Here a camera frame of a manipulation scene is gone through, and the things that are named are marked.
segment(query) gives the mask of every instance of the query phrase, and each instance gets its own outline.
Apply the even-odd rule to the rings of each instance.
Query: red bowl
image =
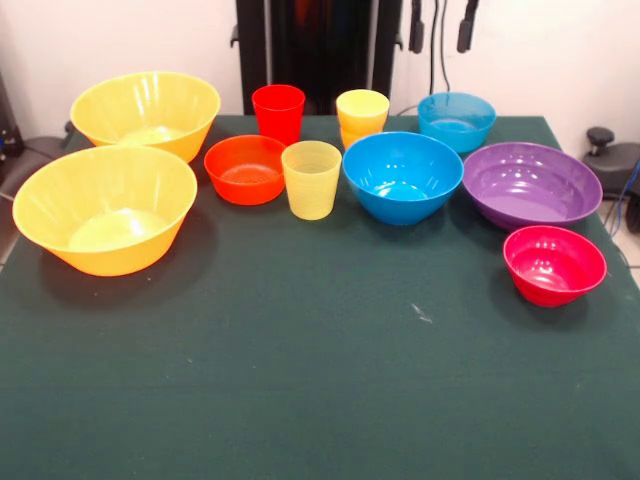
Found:
[[[236,205],[260,205],[284,190],[283,143],[260,135],[240,135],[216,143],[204,156],[218,195]]]
[[[559,307],[596,288],[607,274],[604,255],[593,243],[560,227],[516,230],[502,249],[522,296],[540,307]]]

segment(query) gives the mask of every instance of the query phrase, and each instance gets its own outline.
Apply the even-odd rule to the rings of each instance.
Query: white speck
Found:
[[[413,307],[413,310],[418,314],[418,318],[420,320],[422,320],[423,322],[431,323],[431,324],[433,323],[433,320],[427,317],[424,314],[424,312],[420,310],[420,307],[418,307],[415,303],[412,303],[411,306]]]

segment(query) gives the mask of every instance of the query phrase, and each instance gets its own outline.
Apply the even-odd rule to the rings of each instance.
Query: yellow cup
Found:
[[[354,135],[382,131],[389,114],[389,99],[373,90],[349,90],[336,100],[340,127]]]
[[[351,144],[357,142],[361,138],[368,137],[369,135],[373,135],[375,133],[380,133],[380,131],[378,130],[371,133],[351,133],[341,128],[340,138],[342,138],[342,144],[344,145],[344,148],[346,150],[351,146]]]
[[[320,220],[333,210],[342,154],[333,145],[308,140],[282,152],[284,181],[291,213]]]

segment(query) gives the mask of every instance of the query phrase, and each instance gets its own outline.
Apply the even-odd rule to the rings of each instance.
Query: cup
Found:
[[[260,135],[275,138],[285,145],[300,139],[305,96],[291,85],[266,85],[251,96]]]
[[[285,148],[282,167],[291,213],[303,220],[329,215],[341,163],[340,150],[325,142],[307,140]]]
[[[374,90],[349,90],[336,99],[342,143],[349,148],[362,137],[380,133],[389,114],[389,99]]]

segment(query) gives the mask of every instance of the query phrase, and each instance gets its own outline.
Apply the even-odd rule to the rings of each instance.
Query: red cup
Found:
[[[260,135],[275,138],[285,145],[300,140],[305,96],[291,85],[267,85],[251,97]]]
[[[236,205],[260,205],[284,190],[282,142],[260,135],[240,135],[216,143],[204,156],[218,195]]]
[[[502,250],[522,296],[540,307],[559,307],[595,289],[607,262],[593,243],[570,230],[534,225],[513,232]]]

